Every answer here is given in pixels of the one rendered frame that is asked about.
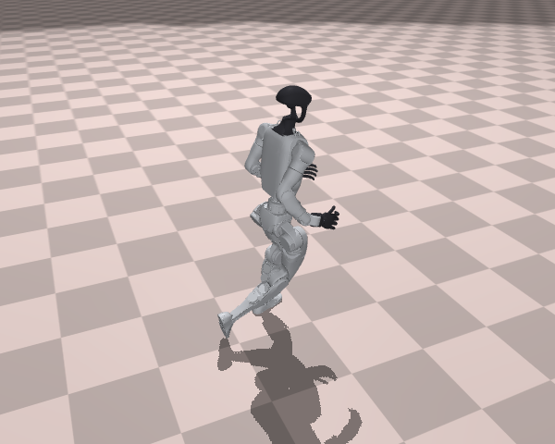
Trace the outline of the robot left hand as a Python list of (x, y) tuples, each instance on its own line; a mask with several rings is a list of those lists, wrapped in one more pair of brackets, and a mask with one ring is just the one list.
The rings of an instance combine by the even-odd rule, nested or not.
[[(316, 165), (311, 164), (311, 165), (310, 165), (309, 167), (307, 167), (305, 170), (313, 170), (313, 171), (315, 171), (315, 172), (318, 172), (317, 169), (315, 169), (315, 168), (313, 168), (313, 167), (316, 168)], [(312, 172), (312, 171), (304, 171), (303, 174), (311, 174), (311, 175), (316, 176), (316, 174), (315, 174), (314, 172)], [(303, 178), (309, 178), (309, 179), (315, 180), (312, 176), (309, 176), (309, 175), (303, 175), (302, 177), (303, 177)]]

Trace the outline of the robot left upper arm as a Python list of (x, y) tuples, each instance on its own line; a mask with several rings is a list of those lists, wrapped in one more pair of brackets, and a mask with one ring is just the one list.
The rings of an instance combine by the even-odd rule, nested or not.
[(270, 125), (273, 125), (273, 124), (262, 123), (259, 126), (256, 139), (245, 161), (245, 168), (252, 175), (258, 175), (261, 173), (261, 163), (259, 162), (259, 160), (262, 157), (263, 140), (264, 140), (265, 131)]

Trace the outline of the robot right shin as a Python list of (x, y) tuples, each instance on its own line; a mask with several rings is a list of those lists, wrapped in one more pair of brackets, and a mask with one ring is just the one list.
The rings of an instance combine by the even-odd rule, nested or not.
[(230, 313), (232, 315), (231, 323), (234, 324), (252, 309), (259, 308), (275, 298), (288, 286), (288, 284), (289, 280), (286, 277), (278, 280), (273, 286), (270, 286), (266, 280), (262, 281), (251, 293), (249, 293), (248, 297)]

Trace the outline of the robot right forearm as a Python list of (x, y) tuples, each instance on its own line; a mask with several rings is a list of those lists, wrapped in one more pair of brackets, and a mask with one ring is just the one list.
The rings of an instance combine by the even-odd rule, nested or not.
[(281, 196), (281, 202), (286, 208), (286, 213), (293, 216), (301, 225), (319, 226), (321, 216), (313, 216), (307, 213), (292, 191), (285, 191)]

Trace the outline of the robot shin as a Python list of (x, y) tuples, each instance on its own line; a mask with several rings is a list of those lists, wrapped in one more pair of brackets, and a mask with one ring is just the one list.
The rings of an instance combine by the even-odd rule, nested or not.
[(281, 263), (279, 264), (272, 264), (269, 261), (267, 261), (266, 259), (266, 254), (268, 252), (268, 250), (270, 249), (270, 247), (272, 246), (272, 244), (270, 246), (267, 247), (267, 249), (265, 250), (265, 260), (263, 261), (262, 264), (262, 275), (261, 275), (261, 281), (266, 280), (267, 282), (269, 280), (267, 280), (268, 278), (268, 274), (273, 271), (274, 269), (280, 268), (281, 267)]
[(230, 313), (232, 315), (231, 323), (234, 324), (252, 309), (259, 308), (275, 298), (288, 286), (288, 284), (289, 280), (286, 277), (278, 280), (273, 286), (270, 286), (266, 280), (262, 281), (251, 293), (249, 293), (248, 297)]

